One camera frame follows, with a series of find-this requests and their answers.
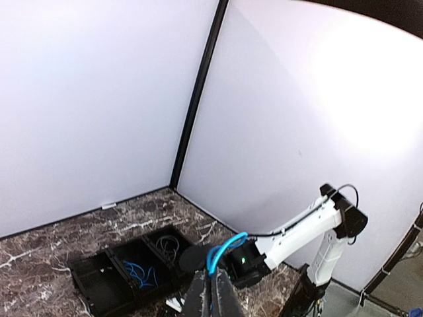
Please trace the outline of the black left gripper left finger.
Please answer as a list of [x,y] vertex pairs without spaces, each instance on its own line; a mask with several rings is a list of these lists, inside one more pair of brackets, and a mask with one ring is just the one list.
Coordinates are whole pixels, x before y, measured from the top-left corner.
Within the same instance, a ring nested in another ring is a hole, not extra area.
[[197,271],[186,298],[180,316],[209,317],[212,315],[211,279],[206,269]]

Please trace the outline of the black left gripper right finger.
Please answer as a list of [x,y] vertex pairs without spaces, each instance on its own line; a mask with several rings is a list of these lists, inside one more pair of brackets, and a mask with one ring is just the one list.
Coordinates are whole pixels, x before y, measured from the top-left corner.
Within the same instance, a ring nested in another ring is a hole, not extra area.
[[242,308],[227,272],[217,268],[211,277],[210,311],[213,317],[241,317]]

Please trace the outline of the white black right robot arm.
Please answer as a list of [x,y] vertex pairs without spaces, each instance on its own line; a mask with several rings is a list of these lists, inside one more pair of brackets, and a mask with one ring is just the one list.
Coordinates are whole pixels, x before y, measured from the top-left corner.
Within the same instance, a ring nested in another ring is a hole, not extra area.
[[234,289],[254,285],[286,258],[318,236],[323,240],[314,260],[304,265],[281,316],[321,315],[321,300],[345,247],[353,245],[368,217],[330,184],[286,224],[266,234],[240,232],[208,248],[205,266],[195,272],[181,316],[242,316]]

